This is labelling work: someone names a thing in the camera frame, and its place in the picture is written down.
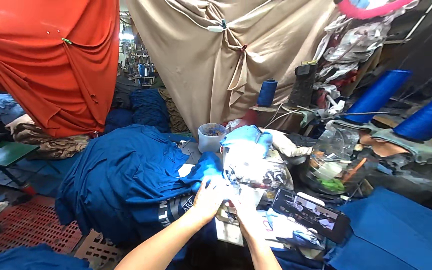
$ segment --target red fabric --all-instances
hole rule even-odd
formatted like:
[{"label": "red fabric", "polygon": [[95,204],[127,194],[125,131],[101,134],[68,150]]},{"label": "red fabric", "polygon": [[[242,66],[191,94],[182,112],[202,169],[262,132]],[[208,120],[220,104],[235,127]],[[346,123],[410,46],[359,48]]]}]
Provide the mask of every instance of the red fabric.
[{"label": "red fabric", "polygon": [[118,34],[118,0],[0,0],[0,90],[54,137],[102,132]]},{"label": "red fabric", "polygon": [[365,20],[374,18],[376,16],[385,16],[392,11],[402,8],[404,5],[407,5],[412,1],[413,0],[395,0],[374,9],[359,9],[351,4],[350,0],[343,0],[338,3],[338,8],[339,11],[342,14],[345,14],[348,18]]}]

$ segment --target plastic container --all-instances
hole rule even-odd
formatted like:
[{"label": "plastic container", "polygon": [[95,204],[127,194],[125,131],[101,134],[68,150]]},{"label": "plastic container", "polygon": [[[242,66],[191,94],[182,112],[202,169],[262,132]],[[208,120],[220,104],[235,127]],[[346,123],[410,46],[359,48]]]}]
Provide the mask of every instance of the plastic container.
[{"label": "plastic container", "polygon": [[199,144],[198,149],[201,153],[216,152],[219,153],[221,141],[226,135],[226,128],[216,123],[208,123],[198,128]]},{"label": "plastic container", "polygon": [[363,169],[352,172],[361,162],[351,160],[358,140],[358,132],[351,128],[333,125],[331,130],[326,129],[313,147],[307,168],[300,172],[301,181],[317,192],[350,193],[364,177]]}]

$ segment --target red plastic crate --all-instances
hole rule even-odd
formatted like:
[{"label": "red plastic crate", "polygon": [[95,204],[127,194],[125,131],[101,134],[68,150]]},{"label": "red plastic crate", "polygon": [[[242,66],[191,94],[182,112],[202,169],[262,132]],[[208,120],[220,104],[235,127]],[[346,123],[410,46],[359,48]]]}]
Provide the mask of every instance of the red plastic crate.
[{"label": "red plastic crate", "polygon": [[0,253],[46,243],[57,253],[68,254],[81,236],[75,221],[68,226],[60,225],[53,198],[38,195],[0,213]]}]

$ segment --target brown fabric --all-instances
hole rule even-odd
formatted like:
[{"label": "brown fabric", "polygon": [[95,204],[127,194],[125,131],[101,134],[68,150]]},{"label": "brown fabric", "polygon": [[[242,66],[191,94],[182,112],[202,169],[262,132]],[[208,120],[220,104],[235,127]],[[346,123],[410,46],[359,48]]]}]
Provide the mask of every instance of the brown fabric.
[{"label": "brown fabric", "polygon": [[36,126],[29,116],[23,116],[7,124],[6,128],[11,129],[16,142],[39,145],[37,155],[32,158],[48,160],[70,158],[85,149],[88,144],[88,135],[53,138]]},{"label": "brown fabric", "polygon": [[[243,117],[255,104],[262,82],[271,77],[279,81],[275,101],[285,99],[295,67],[313,58],[335,10],[333,0],[128,0],[127,4],[194,135],[202,124]],[[227,30],[206,29],[220,25],[222,18]]]},{"label": "brown fabric", "polygon": [[359,132],[359,143],[363,145],[370,145],[372,150],[381,157],[388,157],[399,153],[409,153],[408,150],[399,145],[384,140],[371,138],[371,135],[363,131]]},{"label": "brown fabric", "polygon": [[183,120],[183,116],[181,116],[180,111],[174,104],[173,99],[169,91],[165,88],[158,89],[159,95],[166,102],[167,113],[169,114],[169,122],[172,133],[181,133],[181,132],[189,132],[189,128]]},{"label": "brown fabric", "polygon": [[15,132],[16,126],[19,124],[33,124],[34,125],[35,122],[26,113],[26,114],[23,114],[20,117],[16,118],[14,121],[12,121],[11,123],[7,124],[4,127],[11,132],[11,135],[13,135],[13,133]]}]

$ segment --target blue thread spool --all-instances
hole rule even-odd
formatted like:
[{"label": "blue thread spool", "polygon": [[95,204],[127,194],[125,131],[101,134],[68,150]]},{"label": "blue thread spool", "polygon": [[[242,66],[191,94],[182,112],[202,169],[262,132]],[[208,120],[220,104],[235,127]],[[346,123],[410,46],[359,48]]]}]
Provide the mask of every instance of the blue thread spool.
[{"label": "blue thread spool", "polygon": [[432,138],[432,101],[393,128],[393,132],[410,140],[427,141]]},{"label": "blue thread spool", "polygon": [[[408,80],[413,72],[409,70],[388,70],[375,82],[364,95],[351,106],[346,113],[377,112],[389,98]],[[344,119],[364,124],[373,118],[374,114],[345,115]]]},{"label": "blue thread spool", "polygon": [[264,81],[261,85],[261,90],[259,91],[258,101],[256,104],[261,107],[271,106],[271,104],[273,104],[273,99],[275,98],[277,86],[278,81],[273,78]]}]

